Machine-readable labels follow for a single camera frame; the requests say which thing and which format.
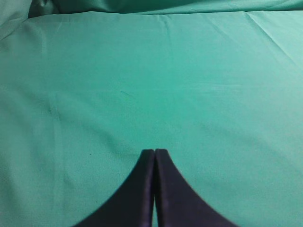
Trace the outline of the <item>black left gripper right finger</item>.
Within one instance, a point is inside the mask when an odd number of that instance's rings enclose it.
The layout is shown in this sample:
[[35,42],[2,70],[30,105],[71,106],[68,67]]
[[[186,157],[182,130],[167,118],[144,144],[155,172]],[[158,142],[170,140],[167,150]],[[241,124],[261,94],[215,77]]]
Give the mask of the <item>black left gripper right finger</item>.
[[191,188],[166,149],[155,151],[154,186],[158,226],[233,226]]

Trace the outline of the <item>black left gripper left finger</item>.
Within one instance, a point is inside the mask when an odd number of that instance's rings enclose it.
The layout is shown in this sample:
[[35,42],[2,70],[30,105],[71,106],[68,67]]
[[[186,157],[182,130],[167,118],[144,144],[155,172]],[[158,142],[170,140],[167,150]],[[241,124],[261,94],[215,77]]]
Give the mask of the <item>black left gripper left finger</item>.
[[154,150],[143,150],[117,191],[77,227],[151,227]]

